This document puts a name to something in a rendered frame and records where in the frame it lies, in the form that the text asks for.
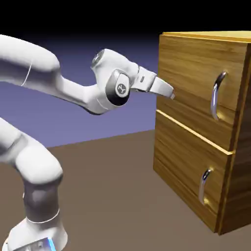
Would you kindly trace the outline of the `wooden cabinet door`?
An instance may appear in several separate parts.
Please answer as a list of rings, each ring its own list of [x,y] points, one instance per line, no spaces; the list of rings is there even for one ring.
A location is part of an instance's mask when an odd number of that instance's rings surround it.
[[[160,108],[227,151],[234,151],[251,69],[251,43],[163,34],[159,38],[159,77],[171,84],[175,99]],[[210,111],[213,85],[227,71],[218,90],[217,115]]]
[[[213,232],[219,228],[225,171],[231,159],[232,154],[157,111],[153,169]],[[208,168],[213,169],[204,188],[208,204],[202,205],[198,199],[199,185]]]

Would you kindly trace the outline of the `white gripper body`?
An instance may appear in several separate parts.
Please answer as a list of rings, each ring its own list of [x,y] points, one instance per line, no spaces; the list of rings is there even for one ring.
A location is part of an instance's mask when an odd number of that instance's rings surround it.
[[[170,98],[171,95],[174,93],[174,88],[166,81],[160,79],[159,77],[156,77],[150,88],[150,92],[164,96],[166,98]]]

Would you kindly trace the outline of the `light wood cabinet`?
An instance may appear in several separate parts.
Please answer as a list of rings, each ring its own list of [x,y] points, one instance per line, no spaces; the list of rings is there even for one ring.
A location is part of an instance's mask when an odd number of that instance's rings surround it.
[[[236,40],[251,43],[251,31],[165,32],[163,34],[214,40]],[[162,110],[158,104],[160,99],[167,101],[174,100],[157,98],[156,113],[159,111],[207,143],[227,154],[232,154],[231,163],[225,171],[223,195],[221,198],[222,209],[219,228],[216,233],[219,235],[226,234],[251,224],[251,74],[237,138],[237,146],[234,151],[227,151],[221,148],[219,145],[214,144],[209,139],[172,117],[168,112]]]

